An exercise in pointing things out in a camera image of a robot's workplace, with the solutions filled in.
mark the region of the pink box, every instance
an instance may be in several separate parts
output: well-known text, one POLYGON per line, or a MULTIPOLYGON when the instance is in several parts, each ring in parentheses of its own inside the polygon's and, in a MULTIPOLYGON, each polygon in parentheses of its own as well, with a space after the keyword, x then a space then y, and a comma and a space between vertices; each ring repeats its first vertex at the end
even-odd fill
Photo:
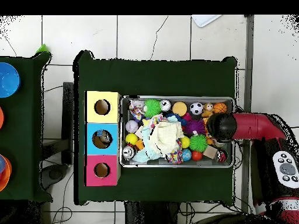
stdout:
POLYGON ((86 186, 116 186, 120 177, 120 165, 117 155, 88 155, 86 165, 86 186), (98 177, 95 166, 105 163, 109 167, 107 177, 98 177))

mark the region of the round hole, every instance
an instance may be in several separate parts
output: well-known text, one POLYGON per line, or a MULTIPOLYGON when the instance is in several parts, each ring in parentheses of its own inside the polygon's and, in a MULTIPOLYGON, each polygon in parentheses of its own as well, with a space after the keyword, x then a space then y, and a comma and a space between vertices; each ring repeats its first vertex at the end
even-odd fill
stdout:
POLYGON ((98 100, 95 104, 95 111, 99 115, 106 115, 110 111, 110 104, 107 100, 98 100))
POLYGON ((99 149, 106 149, 112 143, 112 136, 109 131, 100 129, 93 133, 92 143, 99 149))
POLYGON ((98 163, 94 168, 94 172, 96 177, 105 178, 110 173, 110 168, 105 163, 98 163))

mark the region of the green spiky ball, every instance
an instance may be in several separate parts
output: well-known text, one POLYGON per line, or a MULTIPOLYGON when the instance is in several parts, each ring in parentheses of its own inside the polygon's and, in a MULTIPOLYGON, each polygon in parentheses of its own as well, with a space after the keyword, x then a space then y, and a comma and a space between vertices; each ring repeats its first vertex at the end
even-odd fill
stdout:
POLYGON ((144 113, 144 115, 147 118, 151 118, 152 116, 157 115, 161 112, 161 106, 159 100, 149 99, 146 100, 144 104, 147 107, 147 111, 144 113))
POLYGON ((191 136, 189 148, 193 151, 204 152, 207 148, 207 139, 203 134, 191 136))

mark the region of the yellow box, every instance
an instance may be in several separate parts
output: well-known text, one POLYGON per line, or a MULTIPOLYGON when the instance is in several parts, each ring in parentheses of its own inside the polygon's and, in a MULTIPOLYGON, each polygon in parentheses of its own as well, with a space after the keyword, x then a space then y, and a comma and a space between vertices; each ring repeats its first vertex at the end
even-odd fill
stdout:
POLYGON ((117 92, 87 91, 86 96, 88 123, 119 122, 120 95, 117 92))

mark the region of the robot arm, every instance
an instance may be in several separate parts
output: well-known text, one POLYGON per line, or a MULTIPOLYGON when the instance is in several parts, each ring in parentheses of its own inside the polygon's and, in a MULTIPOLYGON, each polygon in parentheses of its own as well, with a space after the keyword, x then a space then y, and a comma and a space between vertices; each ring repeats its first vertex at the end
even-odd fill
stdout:
POLYGON ((217 113, 209 117, 207 129, 220 142, 253 141, 251 153, 256 157, 251 166, 252 171, 256 166, 258 173, 252 173, 252 180, 259 180, 262 194, 253 199, 257 214, 265 214, 266 208, 279 203, 280 218, 299 224, 298 143, 285 122, 267 114, 217 113))

